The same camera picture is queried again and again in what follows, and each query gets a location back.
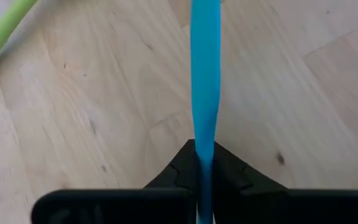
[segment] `wood grain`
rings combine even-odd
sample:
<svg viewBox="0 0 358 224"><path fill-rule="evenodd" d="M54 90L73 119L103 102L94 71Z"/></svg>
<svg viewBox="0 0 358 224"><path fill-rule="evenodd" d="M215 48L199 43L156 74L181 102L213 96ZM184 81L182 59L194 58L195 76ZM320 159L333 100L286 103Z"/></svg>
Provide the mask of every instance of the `wood grain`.
<svg viewBox="0 0 358 224"><path fill-rule="evenodd" d="M193 138L189 15L38 1L0 54L0 223L52 190L142 187ZM217 141L287 187L358 188L358 0L227 0L222 37Z"/></svg>

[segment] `green tube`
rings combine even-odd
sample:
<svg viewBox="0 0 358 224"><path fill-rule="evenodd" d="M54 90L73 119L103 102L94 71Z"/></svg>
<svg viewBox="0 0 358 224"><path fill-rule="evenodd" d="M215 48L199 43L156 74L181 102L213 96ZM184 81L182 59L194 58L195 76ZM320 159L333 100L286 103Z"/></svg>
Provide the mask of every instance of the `green tube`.
<svg viewBox="0 0 358 224"><path fill-rule="evenodd" d="M5 15L0 18L0 50L36 2L37 0L15 0Z"/></svg>

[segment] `wooden floor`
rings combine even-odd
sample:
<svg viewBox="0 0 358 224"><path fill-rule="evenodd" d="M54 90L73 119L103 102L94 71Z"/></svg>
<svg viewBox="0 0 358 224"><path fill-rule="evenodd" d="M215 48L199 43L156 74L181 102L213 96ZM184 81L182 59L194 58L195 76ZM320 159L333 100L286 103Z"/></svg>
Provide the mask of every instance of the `wooden floor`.
<svg viewBox="0 0 358 224"><path fill-rule="evenodd" d="M0 223L141 187L193 137L189 11L39 0L0 55ZM358 189L358 0L225 0L222 36L217 141L287 187Z"/></svg>

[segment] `blue plastic strip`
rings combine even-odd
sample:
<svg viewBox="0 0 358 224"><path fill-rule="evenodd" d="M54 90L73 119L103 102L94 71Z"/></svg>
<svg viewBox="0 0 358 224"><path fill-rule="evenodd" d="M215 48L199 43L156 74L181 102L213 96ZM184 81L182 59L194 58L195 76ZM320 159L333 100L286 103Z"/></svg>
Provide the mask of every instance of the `blue plastic strip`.
<svg viewBox="0 0 358 224"><path fill-rule="evenodd" d="M220 0L193 0L191 10L191 104L200 160L199 222L212 223L212 161L221 86Z"/></svg>

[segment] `light wood surface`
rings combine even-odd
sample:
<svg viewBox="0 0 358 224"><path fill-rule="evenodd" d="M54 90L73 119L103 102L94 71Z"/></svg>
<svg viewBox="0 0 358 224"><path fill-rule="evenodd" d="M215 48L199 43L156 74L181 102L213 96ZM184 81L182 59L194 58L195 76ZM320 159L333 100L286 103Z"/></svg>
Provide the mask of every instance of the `light wood surface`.
<svg viewBox="0 0 358 224"><path fill-rule="evenodd" d="M193 137L189 10L39 0L0 55L0 223L142 187ZM217 141L287 187L358 189L358 0L225 0L222 37Z"/></svg>

